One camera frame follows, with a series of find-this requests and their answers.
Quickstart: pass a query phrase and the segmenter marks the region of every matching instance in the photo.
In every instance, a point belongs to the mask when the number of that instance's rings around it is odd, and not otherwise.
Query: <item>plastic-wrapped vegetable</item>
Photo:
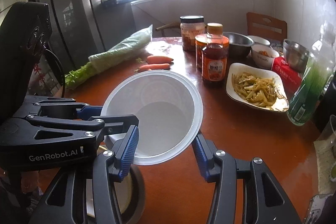
[[[140,54],[152,40],[152,25],[135,32],[107,52],[91,55],[89,62],[66,75],[66,87],[75,89],[88,78]]]

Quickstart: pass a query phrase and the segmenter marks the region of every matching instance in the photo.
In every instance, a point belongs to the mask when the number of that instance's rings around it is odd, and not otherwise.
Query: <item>barcode sticker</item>
[[[299,111],[297,112],[297,114],[294,117],[294,120],[300,120],[301,117],[303,116],[303,114],[305,113],[305,109],[303,107],[300,107]]]

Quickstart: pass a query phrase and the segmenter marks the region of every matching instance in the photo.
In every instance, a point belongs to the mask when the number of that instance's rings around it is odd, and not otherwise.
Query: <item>beige towel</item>
[[[325,150],[325,141],[315,141],[314,146],[317,158],[319,193],[332,194],[336,190],[336,183],[330,181],[330,172],[336,160],[331,149]]]

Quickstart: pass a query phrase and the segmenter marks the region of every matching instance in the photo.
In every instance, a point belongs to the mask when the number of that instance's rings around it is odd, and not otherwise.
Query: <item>table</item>
[[[318,194],[313,141],[319,131],[315,125],[307,122],[297,127],[284,113],[256,110],[232,100],[224,86],[205,87],[196,69],[195,53],[182,50],[180,37],[154,38],[146,50],[149,54],[174,58],[171,70],[184,75],[197,87],[204,105],[201,130],[205,138],[235,158],[261,157],[303,219],[309,200]],[[132,76],[138,66],[135,59],[123,62],[92,77],[66,97],[103,105],[112,90]],[[201,177],[191,146],[168,162],[139,168],[146,187],[146,208],[139,224],[206,223],[214,184],[206,183]],[[43,174],[46,183],[48,178]],[[242,181],[238,181],[235,223],[241,223],[242,218],[242,185]]]

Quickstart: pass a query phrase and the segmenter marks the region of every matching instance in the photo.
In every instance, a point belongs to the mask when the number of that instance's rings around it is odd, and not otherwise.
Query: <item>black jar lid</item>
[[[202,23],[204,16],[181,16],[181,23]]]

